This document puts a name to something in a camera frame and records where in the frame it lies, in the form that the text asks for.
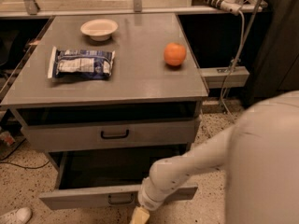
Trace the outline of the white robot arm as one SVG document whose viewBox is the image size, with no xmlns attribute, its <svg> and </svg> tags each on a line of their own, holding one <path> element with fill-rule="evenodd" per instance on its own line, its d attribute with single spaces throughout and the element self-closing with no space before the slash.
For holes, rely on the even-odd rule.
<svg viewBox="0 0 299 224">
<path fill-rule="evenodd" d="M 225 224 L 299 224 L 299 91 L 252 105 L 202 145 L 153 163 L 130 224 L 146 224 L 191 176 L 222 165 Z"/>
</svg>

